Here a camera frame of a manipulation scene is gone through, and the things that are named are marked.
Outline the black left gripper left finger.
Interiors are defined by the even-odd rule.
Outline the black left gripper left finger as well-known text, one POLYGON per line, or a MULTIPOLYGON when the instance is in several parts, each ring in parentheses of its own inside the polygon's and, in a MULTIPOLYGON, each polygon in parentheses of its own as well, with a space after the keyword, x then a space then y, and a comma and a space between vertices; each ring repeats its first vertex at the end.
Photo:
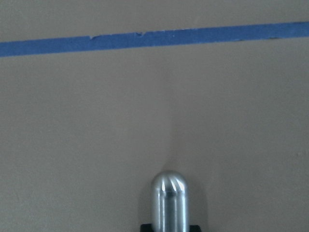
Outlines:
POLYGON ((153 232, 151 224, 141 224, 140 232, 153 232))

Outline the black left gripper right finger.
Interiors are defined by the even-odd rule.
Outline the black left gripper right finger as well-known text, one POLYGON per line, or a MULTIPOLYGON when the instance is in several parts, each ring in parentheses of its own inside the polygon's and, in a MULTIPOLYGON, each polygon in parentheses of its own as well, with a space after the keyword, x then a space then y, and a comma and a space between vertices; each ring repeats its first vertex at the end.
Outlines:
POLYGON ((202 232, 199 225, 190 225, 189 232, 202 232))

